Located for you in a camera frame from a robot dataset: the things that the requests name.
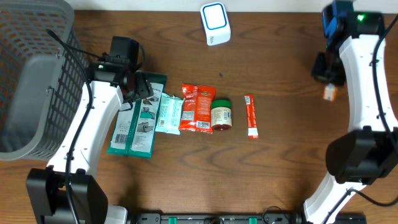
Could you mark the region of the small orange packet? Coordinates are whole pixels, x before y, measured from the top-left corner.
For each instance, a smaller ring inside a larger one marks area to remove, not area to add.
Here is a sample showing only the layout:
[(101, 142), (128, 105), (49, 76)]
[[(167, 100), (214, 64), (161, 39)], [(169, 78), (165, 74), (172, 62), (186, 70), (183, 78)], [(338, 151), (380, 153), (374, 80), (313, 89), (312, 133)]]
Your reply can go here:
[(328, 101), (334, 101), (337, 92), (338, 92), (337, 87), (334, 84), (329, 83), (325, 86), (325, 89), (323, 91), (323, 99)]

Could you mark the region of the green 3M gloves package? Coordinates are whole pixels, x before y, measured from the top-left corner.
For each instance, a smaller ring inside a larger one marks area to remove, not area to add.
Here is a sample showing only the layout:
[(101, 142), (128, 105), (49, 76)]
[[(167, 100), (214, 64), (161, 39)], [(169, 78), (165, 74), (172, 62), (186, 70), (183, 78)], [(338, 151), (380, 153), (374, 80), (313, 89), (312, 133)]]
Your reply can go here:
[(122, 104), (107, 153), (150, 159), (155, 126), (167, 75), (146, 73), (154, 94), (143, 100)]

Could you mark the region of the pale green wipes pack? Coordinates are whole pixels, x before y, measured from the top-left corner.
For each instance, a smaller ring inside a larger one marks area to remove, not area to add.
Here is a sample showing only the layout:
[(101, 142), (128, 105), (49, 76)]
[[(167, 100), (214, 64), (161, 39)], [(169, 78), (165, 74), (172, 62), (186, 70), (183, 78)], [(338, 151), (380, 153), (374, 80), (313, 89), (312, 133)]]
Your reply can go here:
[(155, 131), (180, 135), (180, 121), (184, 99), (162, 93)]

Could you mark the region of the red stick packet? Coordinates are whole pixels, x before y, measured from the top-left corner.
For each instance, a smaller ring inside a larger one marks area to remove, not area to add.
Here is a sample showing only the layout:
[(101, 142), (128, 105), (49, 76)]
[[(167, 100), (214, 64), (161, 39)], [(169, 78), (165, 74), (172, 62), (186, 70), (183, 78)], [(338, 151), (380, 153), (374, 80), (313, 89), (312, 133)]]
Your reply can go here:
[(258, 139), (258, 129), (256, 120), (256, 109), (254, 106), (254, 95), (247, 94), (244, 96), (246, 102), (246, 113), (248, 121), (248, 137), (250, 139)]

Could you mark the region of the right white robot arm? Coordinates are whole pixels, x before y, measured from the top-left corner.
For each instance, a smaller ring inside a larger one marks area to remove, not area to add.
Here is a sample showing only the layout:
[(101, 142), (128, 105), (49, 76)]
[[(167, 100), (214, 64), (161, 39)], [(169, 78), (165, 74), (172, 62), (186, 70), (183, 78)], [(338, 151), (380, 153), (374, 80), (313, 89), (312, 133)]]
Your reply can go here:
[(326, 50), (319, 53), (313, 77), (346, 85), (348, 132), (326, 150), (326, 176), (303, 205), (308, 223), (334, 223), (356, 194), (387, 176), (397, 165), (397, 118), (387, 89), (384, 48), (391, 27), (380, 12), (355, 11), (336, 1), (322, 12)]

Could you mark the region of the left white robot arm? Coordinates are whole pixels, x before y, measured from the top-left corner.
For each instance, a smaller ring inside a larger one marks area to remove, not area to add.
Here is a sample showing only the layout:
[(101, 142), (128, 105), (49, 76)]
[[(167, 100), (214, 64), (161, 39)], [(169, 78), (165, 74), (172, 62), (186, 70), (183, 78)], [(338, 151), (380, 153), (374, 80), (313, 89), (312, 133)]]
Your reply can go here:
[(45, 169), (30, 170), (26, 186), (37, 223), (127, 223), (96, 181), (104, 140), (124, 103), (152, 96), (150, 75), (97, 62), (85, 72), (80, 104), (60, 148)]

